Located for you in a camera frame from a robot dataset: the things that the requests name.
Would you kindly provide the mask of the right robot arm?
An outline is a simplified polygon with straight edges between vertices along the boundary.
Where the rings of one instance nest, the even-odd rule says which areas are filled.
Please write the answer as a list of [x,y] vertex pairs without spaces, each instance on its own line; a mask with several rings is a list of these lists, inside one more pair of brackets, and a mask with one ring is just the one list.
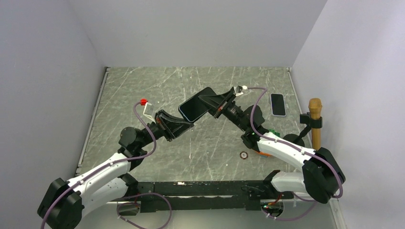
[[331,198],[341,198],[345,175],[332,153],[320,145],[321,102],[311,99],[310,111],[299,116],[305,128],[294,139],[281,138],[267,129],[258,102],[240,111],[233,90],[225,94],[199,95],[197,99],[215,118],[224,115],[247,133],[248,146],[260,153],[273,155],[298,169],[295,173],[274,172],[263,186],[264,194],[276,198],[281,192],[307,193],[312,200],[326,204]]

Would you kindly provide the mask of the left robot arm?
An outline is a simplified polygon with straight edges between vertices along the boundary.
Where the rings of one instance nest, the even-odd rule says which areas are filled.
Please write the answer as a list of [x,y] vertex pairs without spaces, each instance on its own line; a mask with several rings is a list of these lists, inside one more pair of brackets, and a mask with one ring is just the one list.
[[109,159],[77,177],[55,179],[48,187],[37,214],[41,228],[74,229],[81,219],[101,205],[117,199],[132,200],[137,181],[129,171],[154,153],[161,137],[171,141],[194,126],[186,119],[161,110],[150,124],[135,114],[143,129],[125,127],[119,137],[119,149]]

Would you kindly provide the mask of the black smartphone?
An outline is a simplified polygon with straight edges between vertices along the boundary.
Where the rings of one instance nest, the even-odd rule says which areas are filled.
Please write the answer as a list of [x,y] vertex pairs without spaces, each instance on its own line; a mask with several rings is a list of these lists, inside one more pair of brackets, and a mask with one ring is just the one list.
[[178,111],[182,117],[188,122],[196,122],[200,119],[206,112],[208,108],[204,105],[203,101],[199,99],[200,95],[216,95],[211,87],[205,87],[191,98],[179,105]]

